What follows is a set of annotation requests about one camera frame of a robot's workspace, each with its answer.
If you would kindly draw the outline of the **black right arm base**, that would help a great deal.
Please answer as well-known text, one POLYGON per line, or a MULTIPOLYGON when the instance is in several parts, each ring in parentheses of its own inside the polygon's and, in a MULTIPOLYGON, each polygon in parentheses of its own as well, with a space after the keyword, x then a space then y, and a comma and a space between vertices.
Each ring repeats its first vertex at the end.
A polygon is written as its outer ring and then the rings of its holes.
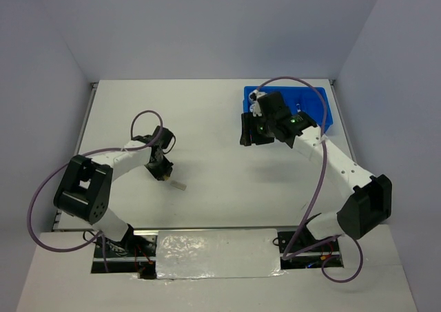
MULTIPOLYGON (((276 230, 276 235, 274 236, 272 243, 278 248, 280 252, 280 257, 282 257, 285 249, 288 247, 289 241, 292 239, 297 230, 297 226, 281 226, 274 227, 274 229, 276 230)), ((305 249, 316 243, 318 243, 318 240, 314 239, 314 237, 306 229, 303 229, 293 246, 289 249, 287 255, 297 252, 298 250, 305 249)), ((331 254, 337 254, 339 252, 340 246, 338 244, 338 241, 334 240, 323 245, 311 248, 310 250, 301 253, 301 255, 328 256, 331 254)))

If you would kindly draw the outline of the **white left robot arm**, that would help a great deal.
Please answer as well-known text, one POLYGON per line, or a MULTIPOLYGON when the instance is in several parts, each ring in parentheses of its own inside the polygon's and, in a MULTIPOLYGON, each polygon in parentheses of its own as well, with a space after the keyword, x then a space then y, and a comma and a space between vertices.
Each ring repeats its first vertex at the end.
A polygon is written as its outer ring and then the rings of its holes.
POLYGON ((136 235, 134 228, 109 208, 111 185, 137 167, 146 168, 157 181, 168 180, 173 163, 165 155, 175 142, 169 129, 158 126, 152 135, 133 136, 122 149, 92 158, 73 157, 55 193, 54 206, 102 232, 120 256, 153 252, 156 244, 136 235))

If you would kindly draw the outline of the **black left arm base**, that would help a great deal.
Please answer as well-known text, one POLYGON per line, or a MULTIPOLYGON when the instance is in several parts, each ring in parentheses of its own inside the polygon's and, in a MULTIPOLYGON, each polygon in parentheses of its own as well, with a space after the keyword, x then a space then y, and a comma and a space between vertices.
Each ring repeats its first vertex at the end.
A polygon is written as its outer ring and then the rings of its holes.
POLYGON ((109 239, 94 242, 91 274, 132 274, 138 279, 155 280, 157 235, 141 235, 131 249, 123 249, 109 239))

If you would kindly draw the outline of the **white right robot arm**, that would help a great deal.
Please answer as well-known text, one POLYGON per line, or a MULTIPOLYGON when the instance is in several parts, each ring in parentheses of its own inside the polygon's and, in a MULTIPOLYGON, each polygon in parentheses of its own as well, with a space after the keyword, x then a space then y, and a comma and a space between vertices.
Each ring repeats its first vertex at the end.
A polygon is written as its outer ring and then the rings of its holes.
POLYGON ((391 216, 392 182, 355 163, 323 133, 305 112, 291 112, 280 92, 254 90, 251 109, 242 113, 242 146, 280 141, 321 164, 320 181, 328 178, 343 197, 338 211, 312 216, 300 225, 300 245, 315 251, 332 236, 358 240, 391 216))

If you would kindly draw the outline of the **blue cleaning gel jar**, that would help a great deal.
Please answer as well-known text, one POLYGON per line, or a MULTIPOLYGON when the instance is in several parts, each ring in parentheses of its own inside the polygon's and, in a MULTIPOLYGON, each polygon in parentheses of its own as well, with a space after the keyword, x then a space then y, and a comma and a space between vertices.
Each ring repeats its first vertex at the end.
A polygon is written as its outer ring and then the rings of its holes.
POLYGON ((249 111, 254 117, 262 116, 261 108, 258 102, 252 103, 249 107, 249 111))

